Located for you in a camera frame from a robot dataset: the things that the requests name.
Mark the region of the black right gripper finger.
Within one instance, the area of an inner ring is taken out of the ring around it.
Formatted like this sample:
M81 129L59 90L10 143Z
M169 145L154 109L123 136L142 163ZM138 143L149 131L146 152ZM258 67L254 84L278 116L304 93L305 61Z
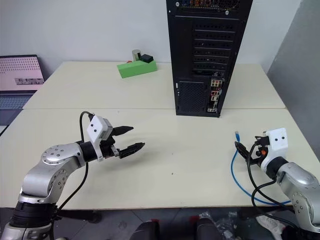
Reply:
M247 161L248 157L251 157L251 153L239 141L235 141L234 144L235 144L237 152Z

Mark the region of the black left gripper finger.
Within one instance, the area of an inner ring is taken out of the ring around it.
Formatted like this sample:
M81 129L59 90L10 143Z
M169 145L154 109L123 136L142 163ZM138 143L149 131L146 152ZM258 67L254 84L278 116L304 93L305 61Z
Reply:
M112 130L112 136L120 136L123 135L134 128L132 126L119 126L119 127L114 127Z
M145 146L144 142L137 142L135 144L132 144L132 145L128 146L125 149L119 150L118 151L119 152L118 157L120 159L122 159L122 158L128 157L130 155L133 155L136 152L138 152L139 150L141 150L144 146Z

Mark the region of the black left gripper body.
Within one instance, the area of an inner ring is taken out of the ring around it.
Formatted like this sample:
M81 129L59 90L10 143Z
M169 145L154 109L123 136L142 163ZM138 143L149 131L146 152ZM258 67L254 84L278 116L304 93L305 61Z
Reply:
M112 136L100 142L99 147L103 158L119 157L120 152L119 149L115 147L115 143L116 141Z

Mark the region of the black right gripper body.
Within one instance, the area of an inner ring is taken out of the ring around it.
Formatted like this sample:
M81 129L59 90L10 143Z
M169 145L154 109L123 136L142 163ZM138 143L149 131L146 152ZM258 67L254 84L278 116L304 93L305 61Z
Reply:
M268 155L268 148L265 146L260 146L258 147L258 150L255 152L255 157L254 158L250 158L250 165L257 165L257 166L261 166L263 160L267 157Z

